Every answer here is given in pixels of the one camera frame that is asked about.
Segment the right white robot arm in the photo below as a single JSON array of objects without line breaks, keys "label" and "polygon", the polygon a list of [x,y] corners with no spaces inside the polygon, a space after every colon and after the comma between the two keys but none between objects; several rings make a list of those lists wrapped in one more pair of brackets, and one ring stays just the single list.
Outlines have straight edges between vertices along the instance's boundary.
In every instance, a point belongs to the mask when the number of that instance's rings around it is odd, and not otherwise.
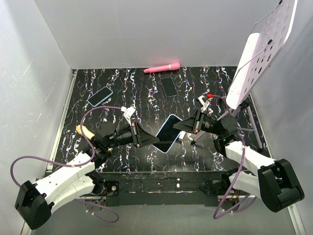
[{"label": "right white robot arm", "polygon": [[239,164],[238,169],[222,175],[221,188],[226,194],[244,191],[262,199],[272,212],[278,212],[305,198],[304,191],[289,161],[265,157],[245,145],[238,136],[237,121],[231,115],[213,120],[200,110],[174,124],[174,128],[197,134],[217,135],[214,146],[218,153]]}]

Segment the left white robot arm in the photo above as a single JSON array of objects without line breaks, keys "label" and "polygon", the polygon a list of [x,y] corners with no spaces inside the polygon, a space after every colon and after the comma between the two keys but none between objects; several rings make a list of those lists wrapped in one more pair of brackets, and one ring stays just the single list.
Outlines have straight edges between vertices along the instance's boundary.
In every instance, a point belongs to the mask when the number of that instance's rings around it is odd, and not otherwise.
[{"label": "left white robot arm", "polygon": [[77,126],[76,130],[86,134],[92,146],[84,148],[69,162],[68,167],[62,167],[34,183],[26,181],[20,186],[15,209],[32,230],[41,227],[61,206],[80,196],[98,196],[104,191],[105,179],[96,169],[109,159],[113,148],[127,144],[145,147],[159,141],[138,122],[119,130],[113,126],[102,126],[95,133],[84,126]]}]

